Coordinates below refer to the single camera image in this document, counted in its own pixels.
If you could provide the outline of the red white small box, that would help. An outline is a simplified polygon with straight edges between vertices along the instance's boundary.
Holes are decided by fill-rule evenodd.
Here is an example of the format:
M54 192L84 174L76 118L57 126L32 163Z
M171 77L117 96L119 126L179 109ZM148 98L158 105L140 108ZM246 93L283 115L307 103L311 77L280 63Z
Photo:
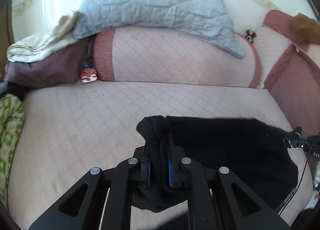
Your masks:
M81 66L80 78L82 83L94 82L98 79L93 59L85 60Z

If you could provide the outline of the red padded headboard cushion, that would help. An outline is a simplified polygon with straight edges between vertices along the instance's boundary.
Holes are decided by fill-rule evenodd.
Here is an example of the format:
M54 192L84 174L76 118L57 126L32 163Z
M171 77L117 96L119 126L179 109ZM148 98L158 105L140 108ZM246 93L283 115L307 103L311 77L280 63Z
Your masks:
M308 44L292 42L292 16L271 10L264 19L268 28L289 46L280 54L264 82L292 128L301 126L303 136L319 132L319 67L308 57Z

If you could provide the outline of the dark purple folded blanket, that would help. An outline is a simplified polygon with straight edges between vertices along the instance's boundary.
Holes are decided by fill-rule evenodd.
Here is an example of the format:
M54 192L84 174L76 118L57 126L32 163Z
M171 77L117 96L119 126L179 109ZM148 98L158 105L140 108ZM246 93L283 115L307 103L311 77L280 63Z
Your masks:
M89 41L89 38L79 40L38 62L7 62L4 81L30 89L74 84L88 56Z

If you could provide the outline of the small black bow ornament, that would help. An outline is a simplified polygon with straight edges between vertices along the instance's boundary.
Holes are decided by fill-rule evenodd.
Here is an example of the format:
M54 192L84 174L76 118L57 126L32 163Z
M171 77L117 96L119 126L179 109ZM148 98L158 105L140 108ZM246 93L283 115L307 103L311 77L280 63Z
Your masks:
M246 30L246 39L251 43L253 44L254 41L253 39L256 37L256 33L254 30L252 30L251 28L249 28L248 30Z

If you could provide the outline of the black sweatpants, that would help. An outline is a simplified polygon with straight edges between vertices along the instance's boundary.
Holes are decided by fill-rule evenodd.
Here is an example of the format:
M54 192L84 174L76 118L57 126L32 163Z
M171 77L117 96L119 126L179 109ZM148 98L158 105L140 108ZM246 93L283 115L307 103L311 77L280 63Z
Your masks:
M151 187L133 192L139 209L158 213L187 199L185 190L169 187L170 138L202 166L229 168L274 210L298 183L298 168L284 144L289 133L257 119L150 116L136 129L151 158Z

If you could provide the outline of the pink quilted bed cover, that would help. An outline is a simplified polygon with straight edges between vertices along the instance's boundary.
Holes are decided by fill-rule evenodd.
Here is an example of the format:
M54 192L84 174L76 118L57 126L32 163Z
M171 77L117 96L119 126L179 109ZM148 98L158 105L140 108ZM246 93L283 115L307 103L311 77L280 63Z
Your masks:
M265 89L147 82L63 84L30 91L8 187L9 213L31 224L93 167L109 169L144 145L147 116L255 118L290 131Z

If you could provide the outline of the pink bolster pillow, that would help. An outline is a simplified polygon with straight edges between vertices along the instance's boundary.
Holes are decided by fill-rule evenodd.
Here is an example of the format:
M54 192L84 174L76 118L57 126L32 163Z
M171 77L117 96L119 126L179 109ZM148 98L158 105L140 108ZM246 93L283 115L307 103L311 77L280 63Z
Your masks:
M93 60L102 81L256 88L259 55L245 37L234 37L245 51L242 59L187 34L128 26L98 34Z

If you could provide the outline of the brown plush toy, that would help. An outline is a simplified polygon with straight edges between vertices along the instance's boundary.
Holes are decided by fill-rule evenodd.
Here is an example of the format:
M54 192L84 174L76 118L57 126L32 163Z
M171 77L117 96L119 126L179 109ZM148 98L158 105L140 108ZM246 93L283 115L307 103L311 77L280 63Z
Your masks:
M295 43L310 42L319 45L320 25L315 19L299 13L292 18L290 25Z

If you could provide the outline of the green patterned rolled quilt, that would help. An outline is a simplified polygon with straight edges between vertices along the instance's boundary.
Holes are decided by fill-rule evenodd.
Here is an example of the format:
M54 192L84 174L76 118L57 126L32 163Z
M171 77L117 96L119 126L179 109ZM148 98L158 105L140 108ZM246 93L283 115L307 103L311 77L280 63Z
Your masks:
M14 153L20 138L24 112L20 99L7 94L1 98L1 202L8 203L8 184Z

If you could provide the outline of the cream folded blanket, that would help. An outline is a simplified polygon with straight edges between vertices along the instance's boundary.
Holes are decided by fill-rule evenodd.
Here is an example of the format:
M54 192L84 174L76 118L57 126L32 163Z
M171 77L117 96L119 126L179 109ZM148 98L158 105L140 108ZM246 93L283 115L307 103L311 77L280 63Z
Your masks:
M77 42L72 32L79 16L78 11L63 15L57 25L46 32L32 34L7 49L7 60L22 63L34 63L44 60L51 54Z

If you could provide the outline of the grey quilted blanket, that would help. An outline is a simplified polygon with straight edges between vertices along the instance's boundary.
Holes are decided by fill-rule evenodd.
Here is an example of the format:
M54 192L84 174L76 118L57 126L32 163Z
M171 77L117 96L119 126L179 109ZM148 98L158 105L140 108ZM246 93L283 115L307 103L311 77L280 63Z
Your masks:
M172 29L245 56L223 0L84 0L72 36L83 39L128 25Z

